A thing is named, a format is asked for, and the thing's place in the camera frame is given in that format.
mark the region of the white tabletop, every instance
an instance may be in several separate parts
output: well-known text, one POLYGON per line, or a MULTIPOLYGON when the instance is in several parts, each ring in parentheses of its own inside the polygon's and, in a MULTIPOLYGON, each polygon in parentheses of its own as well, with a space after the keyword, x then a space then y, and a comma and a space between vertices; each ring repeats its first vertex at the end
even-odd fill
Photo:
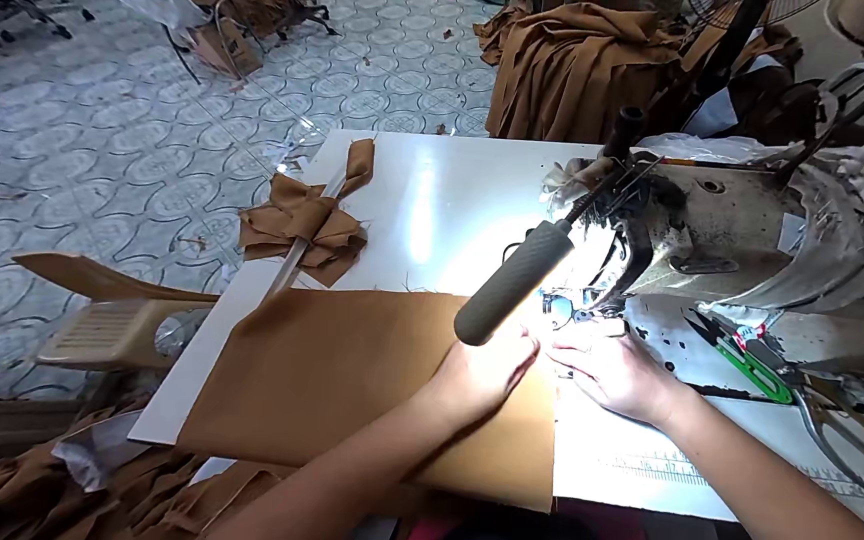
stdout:
MULTIPOLYGON (((502 249, 522 241, 525 231, 545 218, 546 207, 539 202, 539 194, 549 167, 556 162, 564 166, 571 158, 593 158, 599 149, 586 144, 334 129, 302 179, 307 184, 324 184, 345 167, 349 144, 365 138, 375 138, 374 176, 369 185, 343 200, 341 207, 364 222, 368 240, 359 260, 332 289, 473 294, 498 268, 502 249)), ((280 266, 279 259, 251 260, 242 265, 135 423, 128 434, 130 439, 175 444, 230 331, 258 306, 280 266)), ((321 288, 305 275, 299 276, 294 287, 321 288)), ((674 362, 681 380, 761 395, 688 329, 679 308, 690 306, 685 299, 643 297, 633 299, 626 314, 633 325, 652 330, 647 346, 657 358, 674 362)), ((808 321, 814 326, 816 316, 811 317, 808 321)), ((790 334, 786 348, 794 349, 796 343, 805 344, 805 340, 800 332, 790 334)), ((811 443, 793 407, 735 399, 713 402, 799 467, 834 470, 811 443), (760 421, 766 418, 768 424, 760 421)), ((649 467, 681 463, 678 457, 668 458, 675 447, 647 427, 616 421, 608 413, 603 416, 590 403, 584 397, 564 399, 557 407, 555 495, 735 519, 708 485, 690 484, 695 480, 688 474, 658 479, 642 476, 642 470, 649 467), (562 407, 566 410, 560 414, 562 407), (635 441, 637 449, 631 453, 629 448, 613 449, 607 459, 602 457, 601 440, 615 440, 619 433, 623 440, 635 441), (590 453, 596 453, 598 459, 587 459, 590 453), (623 468, 610 461, 637 460, 645 455, 654 460, 656 453, 666 453, 660 465, 639 463, 623 468), (595 480, 595 475, 609 471, 635 476, 626 477, 624 482, 638 479, 641 489, 616 490, 595 480), (692 493, 696 490, 702 492, 701 497, 692 493)), ((843 501, 864 517, 864 497, 843 497, 843 501)))

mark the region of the tiled floor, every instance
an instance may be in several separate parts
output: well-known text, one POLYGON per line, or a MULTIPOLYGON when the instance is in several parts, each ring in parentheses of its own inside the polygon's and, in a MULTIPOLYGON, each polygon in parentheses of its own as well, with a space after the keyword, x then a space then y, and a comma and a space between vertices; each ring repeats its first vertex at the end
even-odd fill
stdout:
POLYGON ((87 2, 94 22, 57 15, 71 40, 24 14, 4 23, 18 41, 0 53, 0 397, 71 396, 84 382, 26 358, 85 299, 10 256, 78 252, 220 291, 241 263, 237 210, 267 197, 277 168, 301 175, 297 158, 331 128, 486 136, 495 69, 472 24, 498 6, 322 3, 342 35, 305 23, 284 44, 266 39, 244 85, 190 57, 196 84, 161 27, 116 0, 87 2))

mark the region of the tan fabric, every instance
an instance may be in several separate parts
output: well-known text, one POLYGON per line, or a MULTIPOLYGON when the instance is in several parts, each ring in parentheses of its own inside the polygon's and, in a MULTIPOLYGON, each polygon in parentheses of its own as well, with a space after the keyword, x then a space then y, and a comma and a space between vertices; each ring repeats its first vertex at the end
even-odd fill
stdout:
MULTIPOLYGON (((285 290, 234 327, 178 435, 191 452, 302 466, 406 400, 455 341, 467 299, 285 290)), ((548 511, 554 386, 536 365, 505 406, 416 481, 548 511)))
MULTIPOLYGON (((109 408, 88 415, 67 434, 114 412, 109 408)), ((106 489, 87 494, 52 456, 55 440, 0 459, 0 539, 132 539, 132 526, 145 518, 146 509, 170 499, 205 461, 170 448, 149 448, 115 471, 106 489)))
MULTIPOLYGON (((345 164, 342 199, 373 177, 376 144, 370 138, 352 142, 345 164)), ((245 260, 283 256, 295 238, 311 242, 298 266, 320 284, 332 287, 352 266, 366 244, 365 231, 355 218, 323 197, 326 187, 306 185, 275 173, 269 202, 239 212, 239 245, 245 260)))
POLYGON ((647 108, 679 58, 654 11, 583 2, 511 27, 486 129, 501 139, 601 143, 620 108, 647 108))
POLYGON ((472 31, 479 39, 482 49, 482 62, 495 66, 502 60, 502 49, 509 37, 512 25, 532 13, 525 0, 511 0, 499 9, 485 24, 472 24, 472 31))

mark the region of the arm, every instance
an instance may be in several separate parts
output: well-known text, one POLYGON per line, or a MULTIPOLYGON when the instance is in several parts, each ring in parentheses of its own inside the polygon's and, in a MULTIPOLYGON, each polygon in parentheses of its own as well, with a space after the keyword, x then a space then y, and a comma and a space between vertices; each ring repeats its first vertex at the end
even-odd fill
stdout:
POLYGON ((864 521, 628 337, 560 338, 548 356, 602 407, 666 434, 756 540, 864 539, 864 521))
POLYGON ((270 489, 210 540, 342 538, 425 458, 505 403, 539 351, 524 329, 456 343, 415 395, 270 489))

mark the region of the cardboard box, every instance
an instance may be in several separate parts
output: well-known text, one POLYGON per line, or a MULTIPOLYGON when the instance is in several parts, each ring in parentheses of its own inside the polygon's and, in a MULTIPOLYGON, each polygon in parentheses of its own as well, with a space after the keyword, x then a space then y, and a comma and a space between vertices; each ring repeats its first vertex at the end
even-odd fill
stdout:
POLYGON ((235 26, 233 20, 223 17, 219 25, 222 27, 221 35, 215 23, 192 29, 193 49, 198 57, 212 68, 235 79, 241 79, 262 68, 262 60, 246 43, 245 36, 235 26))

